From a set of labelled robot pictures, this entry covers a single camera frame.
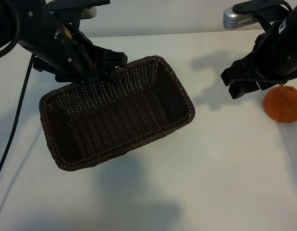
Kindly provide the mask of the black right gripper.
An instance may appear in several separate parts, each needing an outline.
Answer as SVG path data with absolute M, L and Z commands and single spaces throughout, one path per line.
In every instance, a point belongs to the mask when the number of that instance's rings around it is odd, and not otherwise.
M 221 78 L 232 99 L 248 93 L 248 86 L 267 90 L 276 84 L 283 85 L 297 78 L 297 56 L 274 44 L 272 37 L 261 34 L 257 37 L 251 53 L 236 60 L 225 69 Z

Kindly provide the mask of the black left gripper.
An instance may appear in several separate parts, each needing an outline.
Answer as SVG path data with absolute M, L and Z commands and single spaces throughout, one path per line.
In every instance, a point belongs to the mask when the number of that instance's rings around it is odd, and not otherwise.
M 127 66 L 123 52 L 95 46 L 78 29 L 61 24 L 26 25 L 25 48 L 32 53 L 32 68 L 54 74 L 59 83 L 116 84 L 116 68 Z

